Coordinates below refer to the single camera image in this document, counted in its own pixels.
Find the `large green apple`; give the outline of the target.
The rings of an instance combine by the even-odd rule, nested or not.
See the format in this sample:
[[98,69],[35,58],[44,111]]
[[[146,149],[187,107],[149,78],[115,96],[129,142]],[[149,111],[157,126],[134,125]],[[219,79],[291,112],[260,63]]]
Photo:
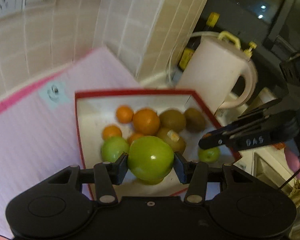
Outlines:
[[198,148],[198,158],[205,163],[215,163],[220,156],[220,149],[218,147],[203,150]]
[[132,142],[128,167],[136,178],[157,180],[165,178],[173,167],[174,152],[158,137],[145,136]]

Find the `green apple left in box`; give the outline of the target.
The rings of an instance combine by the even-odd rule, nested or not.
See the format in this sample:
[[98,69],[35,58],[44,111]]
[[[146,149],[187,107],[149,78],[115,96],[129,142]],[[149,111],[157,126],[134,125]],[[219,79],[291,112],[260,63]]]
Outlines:
[[122,137],[110,137],[101,147],[102,160],[114,163],[122,153],[128,153],[129,148],[129,143]]

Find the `brown kiwi with sticker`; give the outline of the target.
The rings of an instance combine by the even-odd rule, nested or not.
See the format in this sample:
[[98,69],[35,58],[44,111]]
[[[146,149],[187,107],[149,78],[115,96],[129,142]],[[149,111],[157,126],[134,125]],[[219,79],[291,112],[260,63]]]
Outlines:
[[186,142],[177,132],[170,128],[163,127],[158,130],[156,137],[166,142],[173,152],[183,154],[186,148]]

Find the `small green apple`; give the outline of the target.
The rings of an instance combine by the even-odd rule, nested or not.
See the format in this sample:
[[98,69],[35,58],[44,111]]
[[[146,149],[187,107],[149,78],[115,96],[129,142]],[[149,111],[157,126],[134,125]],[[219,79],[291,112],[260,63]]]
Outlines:
[[142,185],[157,185],[163,181],[163,178],[157,180],[142,180],[137,178],[136,181]]

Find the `brown kiwi far right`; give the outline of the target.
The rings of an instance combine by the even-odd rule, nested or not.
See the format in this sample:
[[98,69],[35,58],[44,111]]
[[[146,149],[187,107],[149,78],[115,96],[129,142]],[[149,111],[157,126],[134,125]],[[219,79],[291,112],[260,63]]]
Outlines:
[[184,112],[186,129],[191,133],[198,133],[206,128],[206,121],[202,112],[195,108],[188,108]]

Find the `brown kiwi at back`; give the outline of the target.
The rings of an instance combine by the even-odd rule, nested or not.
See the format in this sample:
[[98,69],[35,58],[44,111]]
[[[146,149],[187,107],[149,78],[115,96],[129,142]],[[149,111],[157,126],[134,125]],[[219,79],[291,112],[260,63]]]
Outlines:
[[183,113],[176,109],[168,109],[159,115],[161,126],[179,133],[186,128],[186,119]]

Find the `small orange mandarin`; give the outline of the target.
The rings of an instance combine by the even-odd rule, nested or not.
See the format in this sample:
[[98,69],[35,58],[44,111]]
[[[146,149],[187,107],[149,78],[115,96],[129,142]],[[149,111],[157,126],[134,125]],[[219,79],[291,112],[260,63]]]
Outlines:
[[126,105],[120,106],[116,110],[116,119],[121,124],[128,124],[132,122],[134,111]]

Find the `red rimmed white box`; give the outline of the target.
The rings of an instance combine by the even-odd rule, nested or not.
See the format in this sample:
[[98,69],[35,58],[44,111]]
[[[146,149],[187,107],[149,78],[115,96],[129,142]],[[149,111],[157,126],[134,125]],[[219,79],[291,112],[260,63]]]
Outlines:
[[198,141],[222,124],[192,90],[88,90],[75,94],[77,135],[84,168],[102,162],[111,136],[131,144],[145,135],[170,139],[188,161],[198,160]]

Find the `large orange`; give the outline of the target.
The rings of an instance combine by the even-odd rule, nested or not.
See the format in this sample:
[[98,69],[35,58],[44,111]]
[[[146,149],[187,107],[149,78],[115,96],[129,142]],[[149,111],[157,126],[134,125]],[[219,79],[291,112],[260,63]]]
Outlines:
[[150,108],[138,110],[133,116],[134,131],[143,135],[156,135],[160,128],[160,119],[155,111]]

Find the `white electric kettle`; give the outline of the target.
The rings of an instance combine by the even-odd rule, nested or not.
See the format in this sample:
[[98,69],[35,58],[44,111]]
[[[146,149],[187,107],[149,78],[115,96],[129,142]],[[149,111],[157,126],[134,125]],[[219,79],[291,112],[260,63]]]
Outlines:
[[[227,31],[201,31],[192,33],[191,37],[200,37],[200,44],[177,81],[176,89],[195,90],[212,113],[245,104],[258,80],[251,60],[257,44],[250,42],[249,48],[242,50],[240,39]],[[239,77],[245,81],[244,90],[236,100],[227,101]]]

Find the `pink quilted mat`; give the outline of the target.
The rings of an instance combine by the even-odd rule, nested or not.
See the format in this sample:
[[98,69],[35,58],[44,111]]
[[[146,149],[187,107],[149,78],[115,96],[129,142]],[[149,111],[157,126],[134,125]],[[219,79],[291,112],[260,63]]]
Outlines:
[[40,79],[0,102],[0,237],[11,199],[61,169],[80,164],[75,93],[137,88],[138,82],[106,47]]

